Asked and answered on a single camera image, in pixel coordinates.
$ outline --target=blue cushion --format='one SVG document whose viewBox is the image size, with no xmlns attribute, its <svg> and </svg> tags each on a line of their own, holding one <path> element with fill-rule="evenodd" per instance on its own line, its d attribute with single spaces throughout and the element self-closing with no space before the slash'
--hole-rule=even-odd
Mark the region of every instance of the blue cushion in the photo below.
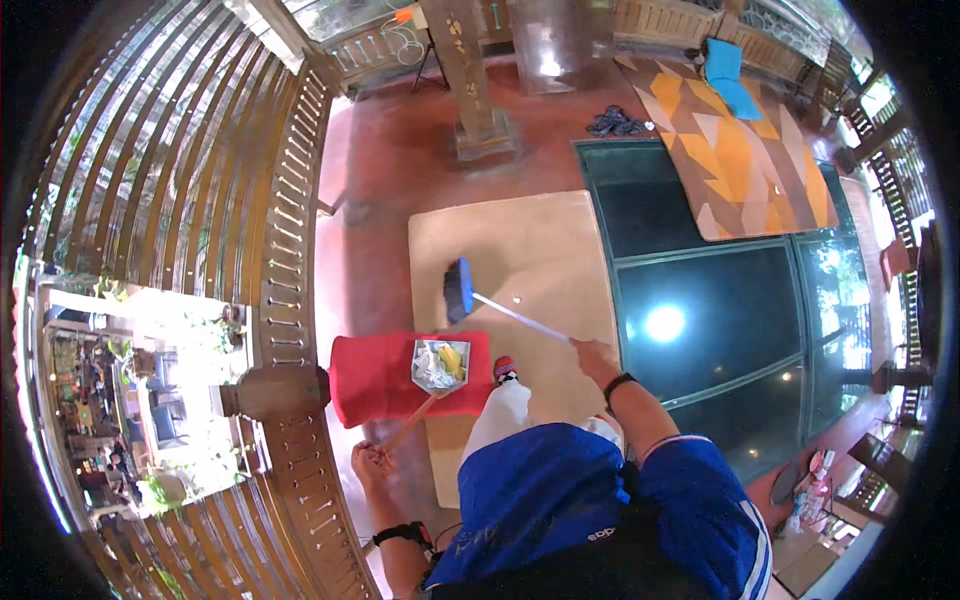
<svg viewBox="0 0 960 600">
<path fill-rule="evenodd" d="M 727 108 L 730 109 L 730 113 L 736 118 L 746 119 L 748 121 L 760 121 L 763 119 L 763 115 L 760 113 L 759 108 L 756 107 L 756 104 L 754 104 L 754 99 L 751 98 L 750 92 L 747 91 L 747 88 L 744 87 L 741 82 L 729 79 L 718 79 L 710 82 L 710 85 L 720 94 Z"/>
<path fill-rule="evenodd" d="M 709 83 L 714 79 L 740 79 L 740 62 L 743 50 L 739 46 L 721 39 L 707 38 L 707 62 L 704 64 L 704 76 Z"/>
</svg>

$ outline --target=hand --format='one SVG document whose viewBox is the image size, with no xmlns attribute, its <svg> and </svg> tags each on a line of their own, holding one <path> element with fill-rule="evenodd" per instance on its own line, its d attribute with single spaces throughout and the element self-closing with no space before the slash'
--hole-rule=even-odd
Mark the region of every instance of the hand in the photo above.
<svg viewBox="0 0 960 600">
<path fill-rule="evenodd" d="M 573 338 L 570 338 L 570 344 L 577 350 L 580 371 L 592 379 L 601 390 L 606 389 L 610 382 L 620 375 L 616 353 L 611 345 L 596 340 L 584 342 Z"/>
<path fill-rule="evenodd" d="M 350 465 L 364 490 L 385 485 L 387 475 L 393 470 L 390 456 L 366 440 L 353 447 Z"/>
</svg>

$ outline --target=glass floor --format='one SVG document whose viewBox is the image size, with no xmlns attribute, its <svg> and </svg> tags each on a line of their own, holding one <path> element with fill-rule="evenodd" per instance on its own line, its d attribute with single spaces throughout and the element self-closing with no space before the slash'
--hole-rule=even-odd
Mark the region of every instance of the glass floor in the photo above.
<svg viewBox="0 0 960 600">
<path fill-rule="evenodd" d="M 869 391 L 870 293 L 832 165 L 840 225 L 706 242 L 659 140 L 577 146 L 606 246 L 623 368 L 746 485 Z"/>
</svg>

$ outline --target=rug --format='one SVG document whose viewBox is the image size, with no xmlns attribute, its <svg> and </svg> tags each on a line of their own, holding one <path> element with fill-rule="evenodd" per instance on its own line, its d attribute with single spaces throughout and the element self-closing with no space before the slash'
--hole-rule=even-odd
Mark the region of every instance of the rug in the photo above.
<svg viewBox="0 0 960 600">
<path fill-rule="evenodd" d="M 705 240 L 837 225 L 817 162 L 772 89 L 740 80 L 763 114 L 762 120 L 743 121 L 731 116 L 692 64 L 616 61 L 657 125 Z"/>
<path fill-rule="evenodd" d="M 514 357 L 520 381 L 533 392 L 536 422 L 576 424 L 604 410 L 603 394 L 580 373 L 573 348 L 479 303 L 450 327 L 442 290 L 447 266 L 466 256 L 480 294 L 567 335 L 616 347 L 607 259 L 586 190 L 454 206 L 414 215 L 409 226 L 417 331 L 486 331 L 491 360 Z M 457 471 L 475 420 L 426 420 L 442 507 L 459 507 Z"/>
</svg>

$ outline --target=broom handle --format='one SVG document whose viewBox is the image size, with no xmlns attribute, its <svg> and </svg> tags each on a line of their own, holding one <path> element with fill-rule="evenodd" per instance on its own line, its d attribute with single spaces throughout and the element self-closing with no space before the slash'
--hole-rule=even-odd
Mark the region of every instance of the broom handle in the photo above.
<svg viewBox="0 0 960 600">
<path fill-rule="evenodd" d="M 537 331 L 539 331 L 539 332 L 541 332 L 541 333 L 545 333 L 545 334 L 547 334 L 547 335 L 552 335 L 553 337 L 557 338 L 557 339 L 560 340 L 561 342 L 564 342 L 565 344 L 569 344 L 569 343 L 570 343 L 570 338 L 569 338 L 569 336 L 563 335 L 560 331 L 554 331 L 554 330 L 551 329 L 550 327 L 548 327 L 548 326 L 546 326 L 546 325 L 544 325 L 544 324 L 537 323 L 537 322 L 534 321 L 533 319 L 527 319 L 527 318 L 524 317 L 523 315 L 519 315 L 519 314 L 515 313 L 514 311 L 510 310 L 510 309 L 507 308 L 506 306 L 503 306 L 502 304 L 497 304 L 496 302 L 494 302 L 493 300 L 490 300 L 489 298 L 484 298 L 483 296 L 480 296 L 480 295 L 477 294 L 476 292 L 473 292 L 473 297 L 476 298 L 476 299 L 478 299 L 478 300 L 480 300 L 481 302 L 483 302 L 483 303 L 486 304 L 487 306 L 491 306 L 491 307 L 499 310 L 500 312 L 502 312 L 503 314 L 507 315 L 508 317 L 513 317 L 514 319 L 517 319 L 517 320 L 520 321 L 521 323 L 533 327 L 534 329 L 536 329 Z"/>
<path fill-rule="evenodd" d="M 407 437 L 407 434 L 414 428 L 414 426 L 423 419 L 423 415 L 433 406 L 433 403 L 445 396 L 446 390 L 437 390 L 430 397 L 420 405 L 420 408 L 417 409 L 417 412 L 410 416 L 407 419 L 407 422 L 403 423 L 403 426 L 400 427 L 400 430 L 397 431 L 394 436 L 387 440 L 387 442 L 382 446 L 384 451 L 389 452 L 392 450 L 403 438 Z"/>
</svg>

